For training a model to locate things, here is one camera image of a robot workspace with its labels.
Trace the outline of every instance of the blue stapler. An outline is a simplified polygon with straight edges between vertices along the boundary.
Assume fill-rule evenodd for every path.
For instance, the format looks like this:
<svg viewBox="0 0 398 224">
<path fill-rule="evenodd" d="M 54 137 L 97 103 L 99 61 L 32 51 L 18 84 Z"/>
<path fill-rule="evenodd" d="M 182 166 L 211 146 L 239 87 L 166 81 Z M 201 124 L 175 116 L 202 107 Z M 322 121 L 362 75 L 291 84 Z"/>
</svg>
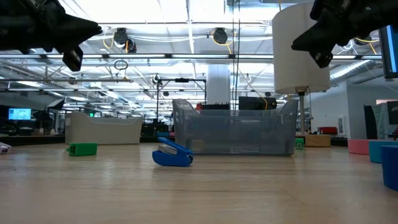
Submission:
<svg viewBox="0 0 398 224">
<path fill-rule="evenodd" d="M 187 167 L 193 161 L 193 152 L 166 138 L 158 138 L 161 144 L 157 151 L 152 152 L 152 158 L 161 166 Z"/>
</svg>

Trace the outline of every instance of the pink box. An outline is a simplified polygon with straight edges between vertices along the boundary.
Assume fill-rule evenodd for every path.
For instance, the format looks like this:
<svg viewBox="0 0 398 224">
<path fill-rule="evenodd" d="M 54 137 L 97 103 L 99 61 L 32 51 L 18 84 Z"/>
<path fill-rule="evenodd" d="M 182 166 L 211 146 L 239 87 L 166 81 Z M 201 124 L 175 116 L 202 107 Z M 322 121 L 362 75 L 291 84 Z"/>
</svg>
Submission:
<svg viewBox="0 0 398 224">
<path fill-rule="evenodd" d="M 369 141 L 373 139 L 349 139 L 348 152 L 360 155 L 369 155 Z"/>
</svg>

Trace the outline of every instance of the white lampshade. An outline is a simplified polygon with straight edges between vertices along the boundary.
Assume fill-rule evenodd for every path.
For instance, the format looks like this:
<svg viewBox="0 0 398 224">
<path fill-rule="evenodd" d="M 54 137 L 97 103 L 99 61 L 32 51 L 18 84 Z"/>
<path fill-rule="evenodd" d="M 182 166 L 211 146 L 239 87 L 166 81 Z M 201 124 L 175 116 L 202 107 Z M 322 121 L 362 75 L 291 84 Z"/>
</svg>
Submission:
<svg viewBox="0 0 398 224">
<path fill-rule="evenodd" d="M 311 91 L 330 88 L 329 68 L 320 69 L 308 52 L 292 50 L 293 41 L 315 24 L 310 18 L 313 3 L 290 6 L 272 20 L 275 92 L 295 93 L 296 87 Z"/>
</svg>

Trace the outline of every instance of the wooden floor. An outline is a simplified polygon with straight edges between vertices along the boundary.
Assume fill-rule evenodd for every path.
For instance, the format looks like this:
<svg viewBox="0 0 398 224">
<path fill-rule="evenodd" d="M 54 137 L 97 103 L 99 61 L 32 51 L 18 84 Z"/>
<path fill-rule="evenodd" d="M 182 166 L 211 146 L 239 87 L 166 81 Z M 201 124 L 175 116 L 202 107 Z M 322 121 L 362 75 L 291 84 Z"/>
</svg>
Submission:
<svg viewBox="0 0 398 224">
<path fill-rule="evenodd" d="M 346 148 L 196 156 L 187 168 L 154 164 L 155 144 L 65 148 L 0 155 L 0 223 L 398 223 L 381 165 Z"/>
</svg>

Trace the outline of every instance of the green block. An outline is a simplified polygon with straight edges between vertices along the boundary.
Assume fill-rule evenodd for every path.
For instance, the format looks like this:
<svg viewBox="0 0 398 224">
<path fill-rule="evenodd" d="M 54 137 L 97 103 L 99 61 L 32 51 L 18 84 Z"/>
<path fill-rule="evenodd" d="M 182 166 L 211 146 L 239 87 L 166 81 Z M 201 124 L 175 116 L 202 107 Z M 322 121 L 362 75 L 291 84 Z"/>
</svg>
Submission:
<svg viewBox="0 0 398 224">
<path fill-rule="evenodd" d="M 304 139 L 303 138 L 296 138 L 296 150 L 304 150 Z"/>
<path fill-rule="evenodd" d="M 97 143 L 70 143 L 69 156 L 94 156 L 97 154 Z"/>
</svg>

